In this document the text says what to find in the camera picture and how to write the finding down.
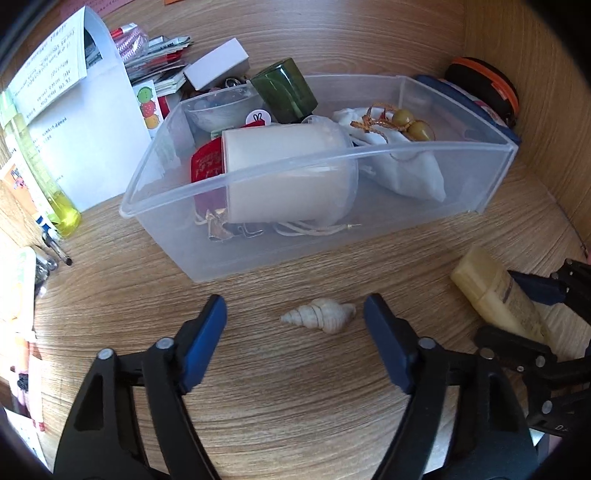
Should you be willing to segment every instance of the shell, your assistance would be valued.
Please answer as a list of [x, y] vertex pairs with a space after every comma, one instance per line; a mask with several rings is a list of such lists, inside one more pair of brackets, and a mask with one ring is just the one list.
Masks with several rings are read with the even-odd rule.
[[282, 322], [316, 328], [326, 333], [339, 333], [355, 316], [355, 305], [340, 304], [332, 299], [314, 299], [281, 315]]

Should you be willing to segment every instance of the bottle with yellow liquid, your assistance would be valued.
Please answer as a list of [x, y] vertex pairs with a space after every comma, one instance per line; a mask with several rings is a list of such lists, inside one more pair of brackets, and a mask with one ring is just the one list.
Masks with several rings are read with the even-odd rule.
[[[61, 236], [69, 236], [80, 223], [80, 212], [74, 208], [47, 170], [33, 144], [25, 119], [18, 113], [8, 90], [0, 94], [0, 125], [4, 129], [6, 144], [11, 154], [20, 153], [26, 162], [26, 166], [22, 168], [17, 165], [19, 170], [26, 170], [21, 172], [25, 183], [26, 175], [30, 172], [47, 200], [48, 205], [40, 213], [47, 215]], [[35, 198], [33, 201], [43, 202], [42, 199]]]
[[503, 264], [473, 246], [452, 272], [452, 281], [488, 323], [552, 347], [538, 310]]

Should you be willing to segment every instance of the wooden wall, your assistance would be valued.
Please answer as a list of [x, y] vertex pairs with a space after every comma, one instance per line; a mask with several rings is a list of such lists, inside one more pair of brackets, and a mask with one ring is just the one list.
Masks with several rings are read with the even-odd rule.
[[519, 151], [591, 240], [591, 91], [559, 39], [522, 0], [466, 0], [466, 55], [514, 83]]
[[[112, 29], [129, 22], [151, 37], [188, 34], [195, 61], [237, 37], [256, 71], [293, 56], [304, 73], [441, 73], [462, 53], [464, 0], [135, 0], [108, 15]], [[27, 38], [5, 75], [5, 87], [35, 48], [61, 23], [59, 5]], [[6, 162], [0, 140], [0, 166]], [[37, 227], [0, 186], [0, 248], [34, 241]]]

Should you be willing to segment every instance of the green glass cup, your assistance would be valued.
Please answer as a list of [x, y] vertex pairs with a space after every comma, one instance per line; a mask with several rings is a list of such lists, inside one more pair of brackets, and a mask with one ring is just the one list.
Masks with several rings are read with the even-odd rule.
[[257, 73], [251, 83], [281, 124], [301, 122], [318, 101], [293, 59], [285, 59]]

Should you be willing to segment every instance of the screw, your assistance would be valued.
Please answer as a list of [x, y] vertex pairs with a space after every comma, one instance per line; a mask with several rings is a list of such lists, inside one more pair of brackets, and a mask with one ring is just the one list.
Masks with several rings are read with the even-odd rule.
[[437, 345], [437, 342], [431, 337], [421, 337], [418, 340], [418, 345], [425, 350], [432, 350]]
[[552, 402], [550, 400], [546, 400], [544, 403], [542, 403], [542, 413], [544, 415], [550, 413], [552, 411], [552, 406]]
[[484, 347], [480, 350], [480, 356], [487, 360], [492, 360], [495, 357], [495, 353], [488, 347]]
[[107, 360], [113, 356], [113, 349], [112, 348], [103, 348], [99, 353], [96, 354], [98, 358], [101, 360]]
[[174, 340], [170, 337], [164, 337], [156, 342], [156, 348], [166, 350], [174, 345]]

